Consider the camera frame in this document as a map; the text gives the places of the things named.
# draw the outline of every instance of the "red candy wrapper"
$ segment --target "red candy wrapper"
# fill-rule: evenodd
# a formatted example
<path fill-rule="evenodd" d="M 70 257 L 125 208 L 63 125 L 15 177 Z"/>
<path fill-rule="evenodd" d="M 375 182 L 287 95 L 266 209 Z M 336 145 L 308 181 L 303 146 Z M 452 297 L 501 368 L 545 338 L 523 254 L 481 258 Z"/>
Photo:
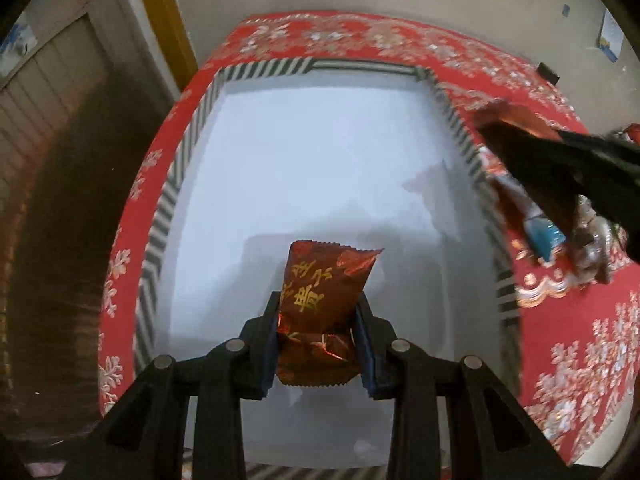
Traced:
<path fill-rule="evenodd" d="M 334 386 L 360 373 L 351 325 L 382 250 L 298 240 L 289 248 L 278 314 L 283 384 Z"/>

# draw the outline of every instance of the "black object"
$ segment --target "black object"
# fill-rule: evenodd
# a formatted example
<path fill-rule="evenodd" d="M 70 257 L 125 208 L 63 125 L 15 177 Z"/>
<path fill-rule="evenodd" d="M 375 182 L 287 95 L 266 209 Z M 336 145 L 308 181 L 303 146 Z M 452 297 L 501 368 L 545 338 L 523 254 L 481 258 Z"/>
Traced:
<path fill-rule="evenodd" d="M 274 292 L 263 316 L 204 357 L 157 357 L 84 443 L 61 480 L 178 480 L 189 396 L 198 396 L 194 480 L 244 480 L 240 399 L 264 398 L 277 360 Z M 566 466 L 517 400 L 477 357 L 433 358 L 397 339 L 360 295 L 353 325 L 362 383 L 374 399 L 395 399 L 389 480 L 439 480 L 436 398 L 449 413 L 453 479 L 591 479 L 598 468 Z M 0 475 L 24 480 L 0 446 Z"/>
<path fill-rule="evenodd" d="M 538 72 L 542 79 L 549 81 L 553 86 L 556 86 L 560 80 L 560 76 L 551 70 L 545 63 L 540 63 L 536 72 Z"/>
<path fill-rule="evenodd" d="M 492 152 L 565 234 L 573 227 L 575 197 L 628 233 L 628 256 L 640 262 L 640 146 L 559 131 L 542 139 L 507 123 L 479 128 Z"/>

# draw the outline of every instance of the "candy wrapper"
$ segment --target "candy wrapper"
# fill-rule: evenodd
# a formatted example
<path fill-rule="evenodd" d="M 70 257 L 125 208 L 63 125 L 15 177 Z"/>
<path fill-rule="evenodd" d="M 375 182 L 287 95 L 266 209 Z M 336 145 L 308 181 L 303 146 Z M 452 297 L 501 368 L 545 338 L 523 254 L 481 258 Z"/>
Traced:
<path fill-rule="evenodd" d="M 334 386 L 360 373 L 351 325 L 381 252 L 311 240 L 291 244 L 278 314 L 276 373 L 283 384 Z"/>
<path fill-rule="evenodd" d="M 485 144 L 524 187 L 559 231 L 569 237 L 575 226 L 577 198 L 568 181 L 549 171 L 544 146 L 526 142 L 529 136 L 555 141 L 562 138 L 528 108 L 500 101 L 473 114 L 473 124 Z"/>
<path fill-rule="evenodd" d="M 525 189 L 509 173 L 494 175 L 494 180 L 502 186 L 513 204 L 524 216 L 522 226 L 527 235 L 530 247 L 546 262 L 558 245 L 564 242 L 565 236 L 555 224 L 549 220 L 542 209 L 533 202 Z"/>

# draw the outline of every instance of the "red fabric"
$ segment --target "red fabric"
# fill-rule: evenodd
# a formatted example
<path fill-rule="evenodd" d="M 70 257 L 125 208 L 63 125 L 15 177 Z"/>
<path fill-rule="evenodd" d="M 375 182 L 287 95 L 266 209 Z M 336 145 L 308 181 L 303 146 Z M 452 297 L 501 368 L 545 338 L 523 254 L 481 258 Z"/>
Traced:
<path fill-rule="evenodd" d="M 369 59 L 431 68 L 465 119 L 488 102 L 505 98 L 527 106 L 551 126 L 586 133 L 564 96 L 540 78 L 533 65 L 450 30 L 384 16 L 329 11 L 270 14 L 245 20 L 214 51 L 168 114 L 124 208 L 111 253 L 100 323 L 98 359 L 103 412 L 133 380 L 134 311 L 148 231 L 174 151 L 201 96 L 221 67 L 295 56 Z M 477 134 L 474 139 L 480 146 Z M 487 157 L 499 167 L 498 161 Z M 545 269 L 527 253 L 517 232 L 509 232 L 508 239 L 516 282 L 529 298 L 528 308 L 522 309 L 520 402 L 542 429 L 548 427 L 549 420 L 565 422 L 561 425 L 565 431 L 549 436 L 564 459 L 574 460 L 590 438 L 601 431 L 603 420 L 612 417 L 622 400 L 626 378 L 635 375 L 638 309 L 630 293 L 637 290 L 640 273 L 617 252 L 613 258 L 621 270 L 615 274 L 613 284 L 578 290 L 567 281 L 570 269 L 562 254 Z M 567 282 L 565 290 L 563 280 Z M 550 286 L 542 287 L 537 294 L 534 289 L 542 281 Z M 618 314 L 622 310 L 620 323 Z M 603 323 L 596 320 L 609 324 L 606 336 L 602 336 Z M 596 325 L 598 335 L 594 336 Z M 567 357 L 564 350 L 574 342 L 578 342 L 578 349 L 571 359 L 573 353 Z M 621 370 L 614 370 L 615 363 L 621 360 L 622 345 L 626 345 L 625 362 Z M 591 358 L 585 358 L 587 347 Z M 594 361 L 595 349 L 602 355 L 602 362 Z M 541 374 L 544 388 L 536 386 Z M 590 380 L 594 374 L 599 374 L 596 381 Z M 569 376 L 573 389 L 564 387 Z M 598 409 L 587 413 L 585 406 Z"/>
<path fill-rule="evenodd" d="M 625 133 L 633 142 L 635 142 L 636 144 L 640 144 L 640 124 L 631 123 L 625 128 Z"/>

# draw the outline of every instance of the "crumpled wrapper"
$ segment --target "crumpled wrapper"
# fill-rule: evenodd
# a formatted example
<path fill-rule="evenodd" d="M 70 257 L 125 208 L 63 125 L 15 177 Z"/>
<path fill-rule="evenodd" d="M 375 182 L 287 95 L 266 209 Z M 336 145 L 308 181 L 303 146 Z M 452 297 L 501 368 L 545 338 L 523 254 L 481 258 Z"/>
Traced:
<path fill-rule="evenodd" d="M 381 252 L 311 240 L 291 244 L 278 313 L 276 374 L 283 384 L 334 386 L 360 373 L 351 326 Z"/>

